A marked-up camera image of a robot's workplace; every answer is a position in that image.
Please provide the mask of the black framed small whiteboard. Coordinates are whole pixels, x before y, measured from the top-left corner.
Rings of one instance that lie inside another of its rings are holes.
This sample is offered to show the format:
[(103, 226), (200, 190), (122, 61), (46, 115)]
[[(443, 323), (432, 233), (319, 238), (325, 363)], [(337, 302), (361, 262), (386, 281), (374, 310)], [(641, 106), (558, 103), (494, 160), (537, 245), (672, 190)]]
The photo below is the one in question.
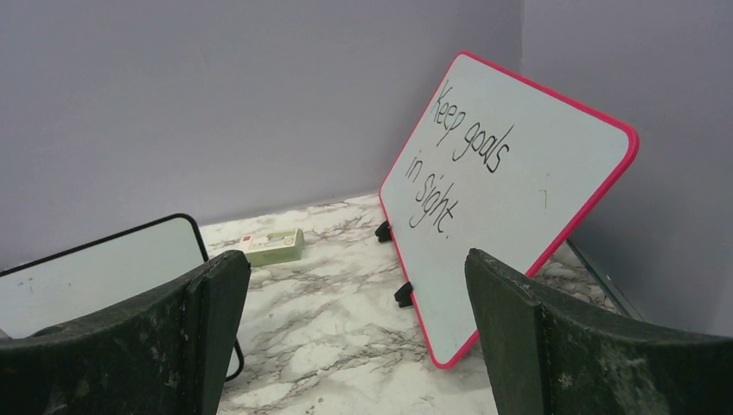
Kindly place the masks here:
[(176, 280), (210, 257), (196, 221), (172, 214), (1, 273), (1, 343)]

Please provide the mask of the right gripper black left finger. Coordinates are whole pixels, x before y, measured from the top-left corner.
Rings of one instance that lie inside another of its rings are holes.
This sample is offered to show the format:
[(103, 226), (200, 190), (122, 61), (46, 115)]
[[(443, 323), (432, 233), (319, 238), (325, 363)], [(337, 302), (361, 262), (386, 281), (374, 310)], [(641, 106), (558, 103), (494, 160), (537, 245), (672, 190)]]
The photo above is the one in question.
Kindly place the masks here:
[(214, 414), (251, 267), (227, 251), (91, 315), (1, 342), (4, 414)]

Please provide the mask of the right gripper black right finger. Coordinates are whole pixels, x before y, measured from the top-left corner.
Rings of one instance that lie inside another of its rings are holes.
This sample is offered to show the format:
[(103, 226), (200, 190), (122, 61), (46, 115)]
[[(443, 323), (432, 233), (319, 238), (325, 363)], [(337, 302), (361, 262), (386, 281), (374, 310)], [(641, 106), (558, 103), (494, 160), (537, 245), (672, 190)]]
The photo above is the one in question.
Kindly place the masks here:
[(476, 248), (464, 274), (498, 413), (731, 413), (729, 337), (611, 313)]

